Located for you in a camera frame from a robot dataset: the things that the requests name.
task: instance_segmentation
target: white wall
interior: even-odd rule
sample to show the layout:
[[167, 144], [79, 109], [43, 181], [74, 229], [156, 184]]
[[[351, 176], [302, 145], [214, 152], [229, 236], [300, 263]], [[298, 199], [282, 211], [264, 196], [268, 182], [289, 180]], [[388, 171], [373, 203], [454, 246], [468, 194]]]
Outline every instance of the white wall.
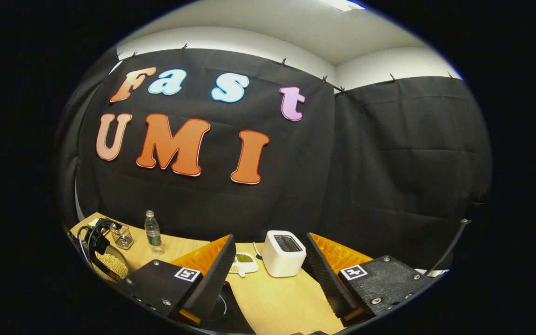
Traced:
[[336, 69], [313, 53], [288, 42], [247, 30], [224, 27], [187, 27], [165, 30], [126, 42], [117, 47], [123, 60], [137, 51], [139, 54], [165, 49], [218, 49], [255, 55], [281, 62], [313, 74], [318, 78], [328, 76], [327, 81], [338, 85]]
[[436, 51], [427, 47], [398, 47], [361, 56], [336, 67], [346, 90], [372, 83], [421, 76], [462, 77]]

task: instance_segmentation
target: wooden table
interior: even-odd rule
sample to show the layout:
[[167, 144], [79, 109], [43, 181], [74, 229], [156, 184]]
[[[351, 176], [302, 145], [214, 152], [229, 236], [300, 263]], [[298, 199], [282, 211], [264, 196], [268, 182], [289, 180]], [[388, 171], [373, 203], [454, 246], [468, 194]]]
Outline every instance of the wooden table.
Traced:
[[[80, 227], [97, 218], [107, 217], [95, 213], [73, 227], [72, 234], [76, 236]], [[127, 226], [134, 238], [134, 244], [129, 250], [120, 250], [127, 260], [130, 272], [140, 269], [153, 259], [171, 262], [209, 243], [209, 241], [162, 235], [165, 252], [162, 255], [156, 255], [147, 243], [145, 231], [134, 226]], [[111, 233], [108, 233], [106, 237], [111, 241], [111, 245], [115, 246]], [[256, 242], [255, 245], [261, 253], [263, 243]], [[236, 249], [237, 252], [255, 255], [252, 243], [236, 243]], [[332, 312], [322, 288], [307, 272], [301, 269], [296, 276], [274, 278], [266, 271], [263, 261], [256, 261], [259, 267], [257, 272], [247, 273], [244, 278], [241, 278], [239, 274], [229, 274], [226, 278], [243, 315], [255, 333], [258, 335], [294, 333], [307, 335], [321, 330], [327, 334], [334, 334], [344, 328]]]

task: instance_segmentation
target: ceiling light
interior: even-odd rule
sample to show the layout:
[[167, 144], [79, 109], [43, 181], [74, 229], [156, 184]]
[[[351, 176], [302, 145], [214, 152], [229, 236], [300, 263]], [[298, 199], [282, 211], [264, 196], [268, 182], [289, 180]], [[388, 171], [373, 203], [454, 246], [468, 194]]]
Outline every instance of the ceiling light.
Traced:
[[322, 2], [325, 2], [326, 4], [329, 4], [330, 6], [340, 10], [340, 11], [349, 11], [351, 9], [364, 9], [362, 6], [359, 6], [358, 4], [347, 1], [347, 0], [321, 0]]

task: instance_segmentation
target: bottle label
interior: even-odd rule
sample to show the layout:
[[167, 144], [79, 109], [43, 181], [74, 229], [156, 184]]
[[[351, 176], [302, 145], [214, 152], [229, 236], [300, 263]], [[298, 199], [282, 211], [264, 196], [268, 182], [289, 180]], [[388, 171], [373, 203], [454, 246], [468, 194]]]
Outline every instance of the bottle label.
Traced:
[[153, 246], [159, 246], [160, 236], [148, 236], [148, 243], [150, 243]]

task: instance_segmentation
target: plastic water bottle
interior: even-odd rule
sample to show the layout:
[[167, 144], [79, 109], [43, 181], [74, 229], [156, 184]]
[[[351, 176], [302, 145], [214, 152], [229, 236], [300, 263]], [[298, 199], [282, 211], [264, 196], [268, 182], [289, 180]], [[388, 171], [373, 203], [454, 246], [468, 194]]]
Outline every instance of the plastic water bottle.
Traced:
[[157, 255], [164, 253], [164, 246], [162, 245], [162, 241], [160, 239], [160, 227], [154, 218], [154, 212], [151, 210], [146, 211], [144, 229], [146, 231], [146, 236], [148, 237], [148, 243], [152, 246], [153, 253]]

